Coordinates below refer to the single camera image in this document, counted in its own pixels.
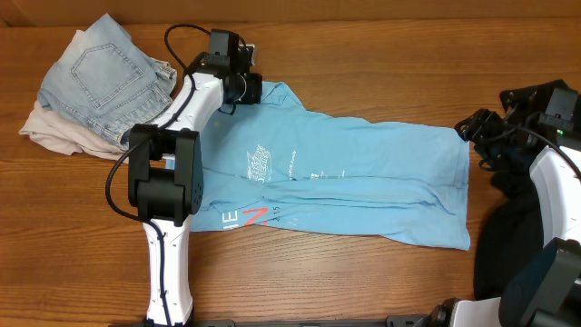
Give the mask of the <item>light blue printed t-shirt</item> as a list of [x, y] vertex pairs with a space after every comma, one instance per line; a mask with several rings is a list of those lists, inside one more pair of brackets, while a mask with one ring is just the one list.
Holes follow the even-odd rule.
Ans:
[[469, 146], [447, 127], [307, 110], [283, 83], [202, 132], [195, 232], [248, 225], [467, 250]]

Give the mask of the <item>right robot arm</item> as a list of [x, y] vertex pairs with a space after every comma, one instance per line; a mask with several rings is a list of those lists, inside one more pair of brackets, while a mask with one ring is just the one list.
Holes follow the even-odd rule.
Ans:
[[577, 326], [580, 323], [580, 93], [565, 81], [500, 93], [455, 129], [507, 198], [479, 236], [472, 301], [388, 326]]

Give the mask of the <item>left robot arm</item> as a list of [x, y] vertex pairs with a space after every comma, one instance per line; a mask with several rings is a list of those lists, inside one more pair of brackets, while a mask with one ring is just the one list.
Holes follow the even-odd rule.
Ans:
[[185, 66], [173, 103], [129, 134], [128, 198], [149, 248], [146, 326], [186, 326], [191, 321], [189, 234], [203, 197], [204, 127], [223, 106], [233, 114], [237, 105], [261, 99], [262, 77], [251, 71], [254, 46], [227, 30], [213, 29], [209, 37], [208, 51]]

